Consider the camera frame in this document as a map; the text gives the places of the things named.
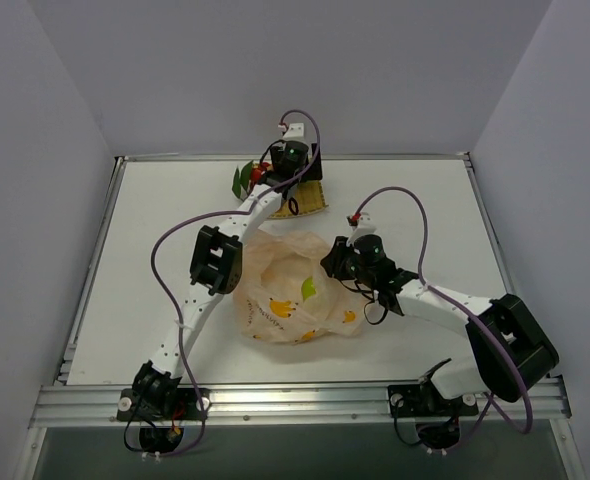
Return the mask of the fake strawberry bunch with leaves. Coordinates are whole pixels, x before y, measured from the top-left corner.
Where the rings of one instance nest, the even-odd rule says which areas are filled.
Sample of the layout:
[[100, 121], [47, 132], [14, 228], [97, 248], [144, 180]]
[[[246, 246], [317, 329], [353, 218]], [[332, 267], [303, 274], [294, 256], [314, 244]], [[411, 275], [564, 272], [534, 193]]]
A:
[[254, 186], [272, 169], [269, 162], [250, 161], [234, 172], [231, 190], [239, 200], [245, 200]]

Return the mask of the green fake pear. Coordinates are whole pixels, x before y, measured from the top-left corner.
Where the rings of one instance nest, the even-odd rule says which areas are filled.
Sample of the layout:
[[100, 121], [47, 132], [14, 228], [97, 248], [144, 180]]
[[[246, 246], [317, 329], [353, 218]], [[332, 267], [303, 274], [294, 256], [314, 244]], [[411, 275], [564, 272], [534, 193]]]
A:
[[306, 301], [309, 298], [315, 296], [317, 294], [317, 290], [313, 281], [312, 277], [306, 278], [301, 285], [301, 296], [302, 300]]

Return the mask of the translucent banana print plastic bag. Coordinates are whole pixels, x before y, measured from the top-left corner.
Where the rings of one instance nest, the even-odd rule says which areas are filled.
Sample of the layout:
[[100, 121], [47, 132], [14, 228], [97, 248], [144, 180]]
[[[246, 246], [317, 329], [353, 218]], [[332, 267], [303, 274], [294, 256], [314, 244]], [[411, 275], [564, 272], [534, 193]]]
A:
[[[356, 335], [365, 321], [366, 299], [327, 276], [320, 261], [330, 249], [312, 232], [257, 231], [244, 246], [242, 278], [233, 292], [241, 333], [274, 344]], [[317, 294], [303, 301], [301, 285], [308, 277]]]

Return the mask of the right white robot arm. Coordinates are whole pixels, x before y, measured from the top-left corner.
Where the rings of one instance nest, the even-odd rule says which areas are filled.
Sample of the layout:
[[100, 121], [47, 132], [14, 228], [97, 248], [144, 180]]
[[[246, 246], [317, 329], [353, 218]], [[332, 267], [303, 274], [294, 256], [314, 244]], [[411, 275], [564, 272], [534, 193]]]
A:
[[474, 393], [514, 403], [559, 363], [556, 348], [521, 298], [489, 299], [426, 286], [417, 273], [386, 256], [375, 234], [354, 243], [337, 237], [320, 265], [331, 278], [364, 286], [385, 311], [426, 320], [469, 341], [469, 354], [442, 360], [426, 373], [428, 381], [418, 391], [430, 412]]

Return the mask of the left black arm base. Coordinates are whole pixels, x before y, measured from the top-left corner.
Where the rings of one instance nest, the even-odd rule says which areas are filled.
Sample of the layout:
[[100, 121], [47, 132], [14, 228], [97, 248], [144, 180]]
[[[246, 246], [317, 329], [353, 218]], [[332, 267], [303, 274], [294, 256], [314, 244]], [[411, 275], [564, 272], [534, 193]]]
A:
[[[132, 385], [121, 391], [116, 420], [124, 424], [123, 443], [127, 451], [157, 459], [182, 454], [202, 440], [211, 404], [211, 391], [182, 387], [178, 378], [160, 373], [144, 363]], [[199, 423], [195, 440], [186, 446], [184, 421]]]

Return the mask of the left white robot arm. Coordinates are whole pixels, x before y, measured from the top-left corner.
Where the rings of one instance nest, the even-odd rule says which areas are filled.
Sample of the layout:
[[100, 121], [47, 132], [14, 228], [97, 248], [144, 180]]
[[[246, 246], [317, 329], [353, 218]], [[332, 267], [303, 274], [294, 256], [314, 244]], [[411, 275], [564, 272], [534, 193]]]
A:
[[[142, 365], [132, 384], [141, 398], [141, 408], [154, 419], [165, 419], [175, 411], [175, 390], [184, 375], [188, 375], [192, 383], [196, 382], [188, 366], [188, 354], [210, 314], [241, 280], [244, 244], [265, 220], [291, 200], [319, 157], [317, 143], [309, 145], [295, 140], [279, 143], [283, 146], [281, 154], [272, 162], [271, 169], [261, 174], [238, 209], [185, 220], [154, 244], [151, 270], [177, 314], [175, 325], [154, 355]], [[157, 253], [162, 243], [180, 229], [215, 217], [223, 221], [214, 227], [205, 225], [198, 232], [189, 267], [189, 291], [185, 301], [179, 303], [159, 274]]]

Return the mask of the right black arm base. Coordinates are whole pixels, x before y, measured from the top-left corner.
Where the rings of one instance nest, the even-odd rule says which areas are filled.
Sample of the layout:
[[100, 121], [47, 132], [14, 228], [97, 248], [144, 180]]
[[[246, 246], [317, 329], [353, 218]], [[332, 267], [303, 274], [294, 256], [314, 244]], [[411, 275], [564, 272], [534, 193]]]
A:
[[[462, 439], [460, 420], [479, 414], [477, 400], [472, 396], [445, 399], [433, 385], [436, 372], [452, 361], [447, 358], [428, 370], [416, 383], [387, 387], [389, 412], [397, 439], [408, 448], [424, 447], [428, 453], [445, 455]], [[399, 427], [400, 419], [424, 418], [414, 424], [415, 440], [405, 439]]]

